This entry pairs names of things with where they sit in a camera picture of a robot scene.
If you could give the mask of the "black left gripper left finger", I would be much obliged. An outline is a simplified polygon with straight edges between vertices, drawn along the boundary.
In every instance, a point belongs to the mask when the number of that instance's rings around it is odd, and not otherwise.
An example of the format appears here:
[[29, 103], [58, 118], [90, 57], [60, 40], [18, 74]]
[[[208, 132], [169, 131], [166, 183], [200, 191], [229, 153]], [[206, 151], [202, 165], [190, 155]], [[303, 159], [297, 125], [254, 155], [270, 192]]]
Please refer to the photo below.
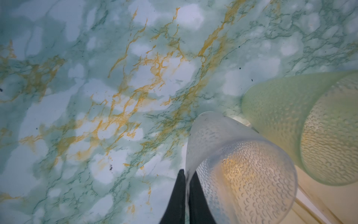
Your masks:
[[167, 206], [159, 224], [184, 224], [186, 208], [186, 178], [184, 169], [178, 172], [177, 179]]

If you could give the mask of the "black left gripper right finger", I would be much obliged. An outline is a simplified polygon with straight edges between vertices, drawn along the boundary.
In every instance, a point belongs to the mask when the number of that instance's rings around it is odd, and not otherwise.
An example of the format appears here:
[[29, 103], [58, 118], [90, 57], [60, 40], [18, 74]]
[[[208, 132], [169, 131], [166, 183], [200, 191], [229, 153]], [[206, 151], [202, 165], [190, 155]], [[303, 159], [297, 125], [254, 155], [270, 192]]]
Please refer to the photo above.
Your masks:
[[197, 172], [194, 173], [189, 184], [188, 204], [190, 224], [216, 224], [205, 199]]

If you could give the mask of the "frosted light green glass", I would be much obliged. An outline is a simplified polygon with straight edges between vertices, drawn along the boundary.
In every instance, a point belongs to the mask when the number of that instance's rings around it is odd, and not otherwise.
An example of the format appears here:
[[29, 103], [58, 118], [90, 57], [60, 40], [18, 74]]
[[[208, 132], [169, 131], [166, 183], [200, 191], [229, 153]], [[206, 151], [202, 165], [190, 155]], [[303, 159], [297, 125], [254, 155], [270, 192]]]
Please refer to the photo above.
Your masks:
[[271, 79], [249, 88], [244, 117], [319, 183], [358, 180], [358, 72]]

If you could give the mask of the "frosted white glass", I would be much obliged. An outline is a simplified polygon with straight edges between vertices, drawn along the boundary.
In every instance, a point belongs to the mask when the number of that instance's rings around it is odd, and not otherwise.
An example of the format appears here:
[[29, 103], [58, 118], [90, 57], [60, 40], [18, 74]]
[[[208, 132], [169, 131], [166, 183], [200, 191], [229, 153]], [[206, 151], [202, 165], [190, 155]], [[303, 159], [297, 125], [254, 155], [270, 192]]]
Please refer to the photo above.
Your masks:
[[192, 124], [185, 173], [187, 181], [198, 176], [217, 224], [278, 224], [296, 198], [297, 172], [288, 154], [215, 112]]

